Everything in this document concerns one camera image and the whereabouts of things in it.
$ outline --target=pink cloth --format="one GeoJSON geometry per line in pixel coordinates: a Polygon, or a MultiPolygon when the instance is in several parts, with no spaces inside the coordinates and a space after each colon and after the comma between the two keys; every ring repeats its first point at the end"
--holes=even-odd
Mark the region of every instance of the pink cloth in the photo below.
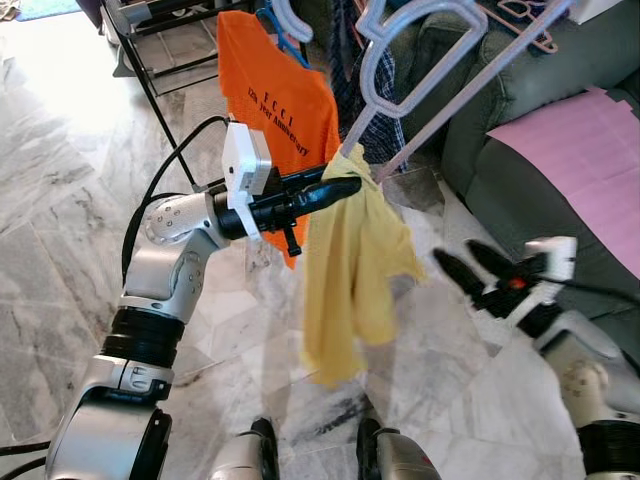
{"type": "Polygon", "coordinates": [[[489,135],[540,170],[640,278],[640,123],[627,102],[593,88],[489,135]]]}

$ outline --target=white plastic hanger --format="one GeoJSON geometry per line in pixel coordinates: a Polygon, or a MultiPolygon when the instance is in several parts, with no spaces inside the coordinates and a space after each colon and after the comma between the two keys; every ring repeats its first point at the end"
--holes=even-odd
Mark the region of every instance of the white plastic hanger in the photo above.
{"type": "MultiPolygon", "coordinates": [[[[574,0],[554,0],[545,11],[509,44],[489,65],[484,67],[453,99],[433,117],[378,173],[379,183],[398,168],[409,156],[455,115],[471,98],[494,78],[506,65],[533,42],[569,8],[574,0]]],[[[412,0],[382,22],[385,0],[369,0],[367,8],[356,23],[356,29],[371,40],[360,70],[360,90],[366,103],[345,139],[340,153],[347,157],[376,113],[401,118],[415,106],[456,66],[460,59],[484,36],[487,16],[473,0],[412,0]],[[469,30],[431,69],[413,91],[400,103],[382,98],[375,89],[374,79],[384,49],[410,23],[433,12],[453,12],[462,17],[469,30]]],[[[300,20],[289,0],[273,0],[273,9],[282,27],[294,38],[308,42],[313,37],[309,25],[300,20]]]]}

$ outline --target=yellow cloth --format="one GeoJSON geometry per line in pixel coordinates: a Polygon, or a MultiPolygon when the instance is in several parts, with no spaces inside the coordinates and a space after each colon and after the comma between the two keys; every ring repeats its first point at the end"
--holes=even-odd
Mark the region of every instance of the yellow cloth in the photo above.
{"type": "Polygon", "coordinates": [[[315,380],[333,386],[366,368],[354,340],[380,345],[395,336],[388,277],[425,278],[411,230],[385,202],[356,145],[336,153],[323,180],[359,176],[360,191],[311,214],[305,261],[303,361],[315,380]]]}

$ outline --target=black metal stand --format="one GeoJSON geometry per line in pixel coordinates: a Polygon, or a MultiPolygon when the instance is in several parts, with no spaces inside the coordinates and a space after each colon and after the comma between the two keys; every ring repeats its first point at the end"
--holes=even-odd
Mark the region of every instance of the black metal stand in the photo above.
{"type": "MultiPolygon", "coordinates": [[[[199,58],[197,60],[193,60],[191,62],[187,62],[182,65],[176,65],[171,68],[167,68],[157,72],[151,72],[151,70],[145,67],[144,62],[136,49],[134,40],[136,38],[146,37],[148,35],[163,32],[165,30],[180,27],[183,25],[188,25],[190,23],[198,22],[207,18],[211,18],[218,15],[220,12],[224,12],[227,10],[238,10],[243,7],[246,7],[249,12],[253,12],[255,0],[240,0],[235,3],[231,3],[231,0],[225,0],[225,5],[223,5],[222,7],[207,8],[206,11],[186,15],[183,17],[171,18],[172,13],[175,11],[178,11],[196,4],[206,5],[206,3],[207,2],[203,2],[202,0],[153,0],[153,1],[147,2],[147,5],[153,15],[153,18],[150,20],[141,22],[139,25],[137,25],[135,27],[135,32],[132,35],[130,36],[122,35],[122,33],[116,29],[116,33],[118,35],[120,45],[122,46],[124,53],[126,54],[127,58],[129,59],[129,62],[131,63],[131,68],[133,69],[133,72],[138,78],[138,81],[142,86],[142,90],[144,91],[147,97],[147,100],[149,101],[149,104],[153,109],[153,112],[155,113],[156,117],[158,118],[158,121],[160,122],[160,126],[162,127],[162,130],[164,131],[165,135],[167,136],[167,140],[169,140],[169,144],[174,149],[178,146],[178,144],[173,134],[171,133],[171,129],[169,128],[169,125],[167,124],[164,118],[164,115],[160,110],[160,107],[158,106],[156,97],[165,95],[169,92],[180,90],[182,88],[189,87],[191,85],[195,85],[197,83],[204,82],[206,80],[210,80],[212,78],[216,78],[218,74],[199,79],[197,81],[188,83],[186,85],[180,85],[176,88],[164,91],[162,93],[158,93],[158,90],[156,89],[153,83],[153,79],[157,79],[157,78],[165,77],[178,72],[182,72],[190,68],[196,67],[198,65],[202,65],[206,62],[217,60],[218,54],[215,53],[213,55],[207,55],[206,57],[199,58]]],[[[110,16],[109,9],[106,8],[106,6],[105,6],[105,11],[107,12],[107,15],[110,16]]],[[[178,155],[177,158],[178,158],[178,161],[180,162],[180,165],[182,166],[182,169],[185,172],[185,175],[187,176],[187,179],[189,180],[189,183],[191,184],[191,187],[194,189],[194,191],[199,191],[199,187],[196,184],[193,178],[193,175],[191,174],[191,171],[189,170],[189,167],[187,166],[187,163],[185,162],[183,156],[178,155]]]]}

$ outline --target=marble floor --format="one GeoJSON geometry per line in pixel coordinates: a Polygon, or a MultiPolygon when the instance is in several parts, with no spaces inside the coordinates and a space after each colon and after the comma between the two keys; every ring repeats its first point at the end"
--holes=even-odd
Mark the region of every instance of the marble floor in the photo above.
{"type": "MultiPolygon", "coordinates": [[[[113,316],[128,216],[169,152],[139,85],[112,78],[113,65],[81,14],[0,24],[0,444],[50,438],[113,316]]],[[[180,138],[225,113],[216,81],[160,104],[180,138]]],[[[220,176],[216,128],[187,154],[200,183],[220,176]]],[[[174,419],[163,478],[206,479],[225,439],[268,415],[283,480],[355,479],[356,426],[371,409],[444,480],[584,478],[551,371],[436,269],[433,247],[492,240],[425,165],[384,189],[430,280],[393,282],[396,341],[367,349],[368,372],[339,388],[298,361],[300,270],[246,241],[211,258],[162,405],[174,419]]],[[[172,168],[158,190],[187,188],[172,168]]],[[[0,458],[0,473],[28,458],[0,458]]]]}

